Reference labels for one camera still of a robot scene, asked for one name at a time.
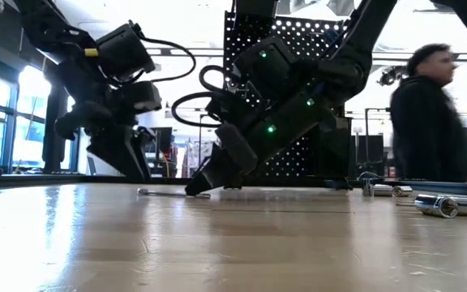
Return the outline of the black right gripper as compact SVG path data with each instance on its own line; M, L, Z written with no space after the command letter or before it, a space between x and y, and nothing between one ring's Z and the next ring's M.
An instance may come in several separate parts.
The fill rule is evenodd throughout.
M240 190L242 176L260 169L318 122L316 108L222 114L216 130L221 146L212 146L207 163L186 186L186 194L196 196L216 188Z

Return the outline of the large silver combination wrench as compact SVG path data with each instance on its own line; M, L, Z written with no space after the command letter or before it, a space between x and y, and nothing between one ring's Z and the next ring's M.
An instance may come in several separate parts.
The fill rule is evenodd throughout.
M211 198L209 194L187 195L181 192L150 191L147 188L139 188L137 190L137 195L185 197L185 198L193 198L193 199L210 199Z

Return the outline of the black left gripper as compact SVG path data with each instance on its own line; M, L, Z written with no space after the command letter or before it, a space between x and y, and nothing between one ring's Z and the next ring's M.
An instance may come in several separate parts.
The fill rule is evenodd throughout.
M150 81L140 81L108 90L103 101L76 103L71 112L56 120L54 130L63 139L73 140L76 129L87 128L96 133L87 147L91 154L130 179L149 181L145 154L155 135L144 126L138 126L134 134L131 127L138 124L138 115L161 108L158 88Z

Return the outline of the blue framed window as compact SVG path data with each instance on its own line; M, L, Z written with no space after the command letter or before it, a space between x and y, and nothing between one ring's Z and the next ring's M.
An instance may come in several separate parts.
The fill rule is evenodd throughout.
M16 78L15 82L0 78L0 168L8 174L41 174L53 86L44 67L26 66Z

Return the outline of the black computer monitor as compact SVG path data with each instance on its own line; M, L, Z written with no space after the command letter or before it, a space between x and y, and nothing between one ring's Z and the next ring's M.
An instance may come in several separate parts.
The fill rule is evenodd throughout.
M155 134L155 140L148 146L148 152L169 153L171 149L172 127L152 127L151 130Z

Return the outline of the black storage bin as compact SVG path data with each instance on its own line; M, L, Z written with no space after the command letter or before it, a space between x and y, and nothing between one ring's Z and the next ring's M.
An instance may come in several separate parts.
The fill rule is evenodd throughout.
M278 0L233 0L233 7L237 14L273 18L277 3Z

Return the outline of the person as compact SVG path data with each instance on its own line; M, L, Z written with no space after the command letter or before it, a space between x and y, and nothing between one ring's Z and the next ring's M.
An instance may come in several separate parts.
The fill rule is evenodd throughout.
M444 43L424 45L407 62L407 77L390 101L398 178L467 182L465 129L444 91L455 69L454 54Z

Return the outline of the black pillar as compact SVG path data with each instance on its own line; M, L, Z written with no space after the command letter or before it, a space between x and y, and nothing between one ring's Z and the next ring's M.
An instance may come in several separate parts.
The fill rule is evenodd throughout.
M45 163L44 173L50 174L59 171L61 162L64 160L65 140L55 132L55 123L67 112L68 95L57 76L57 67L53 63L48 63L43 73L51 85L47 100L42 151L42 159Z

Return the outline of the black aluminium table frame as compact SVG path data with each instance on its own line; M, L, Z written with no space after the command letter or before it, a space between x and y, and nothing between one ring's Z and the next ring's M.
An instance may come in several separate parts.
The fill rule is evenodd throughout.
M131 178L119 176L90 176L68 174L17 174L0 176L0 187L30 187L74 183L129 183L140 184ZM467 195L467 183L427 182L427 181L387 181L391 186L408 186L415 191L440 192L445 194ZM244 187L333 187L336 182L313 177L297 178L245 178Z

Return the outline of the black tool holder cup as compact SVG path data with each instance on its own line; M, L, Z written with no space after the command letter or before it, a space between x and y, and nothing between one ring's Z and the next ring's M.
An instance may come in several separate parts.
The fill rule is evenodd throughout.
M315 130L313 174L327 179L348 178L351 118L337 118L334 128L321 122Z

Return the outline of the black metal peg board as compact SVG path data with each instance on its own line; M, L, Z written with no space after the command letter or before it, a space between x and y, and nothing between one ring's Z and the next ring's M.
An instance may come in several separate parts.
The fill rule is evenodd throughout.
M223 64L226 69L233 68L234 59L243 53L249 46L258 43L267 37L281 39L288 50L299 58L327 58L334 54L335 49L326 50L324 42L324 31L330 27L343 27L346 31L350 19L340 17L339 19L304 19L276 16L265 18L257 15L241 15L234 12L225 13L224 32L224 57ZM345 107L340 105L332 109L336 118L347 118ZM276 154L270 161L266 162L260 169L248 174L245 178L297 178L313 177L314 172L314 135L315 127L295 140L288 148ZM350 190L349 179L353 168L353 146L350 140L349 177L333 180L336 185L331 187L336 190Z

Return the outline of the black pipe rig stand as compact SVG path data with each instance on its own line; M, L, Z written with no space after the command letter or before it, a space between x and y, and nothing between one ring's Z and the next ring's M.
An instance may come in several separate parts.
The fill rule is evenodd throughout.
M364 119L365 119L365 130L366 130L366 137L365 137L365 145L366 145L366 165L369 165L371 163L371 159L369 157L369 112L370 111L377 111L377 112L390 112L389 107L385 108L365 108L364 109ZM388 165L388 154L389 151L384 148L383 149L383 155L381 157L381 164L382 164L382 169L383 169L383 177L387 178L389 174L389 165Z

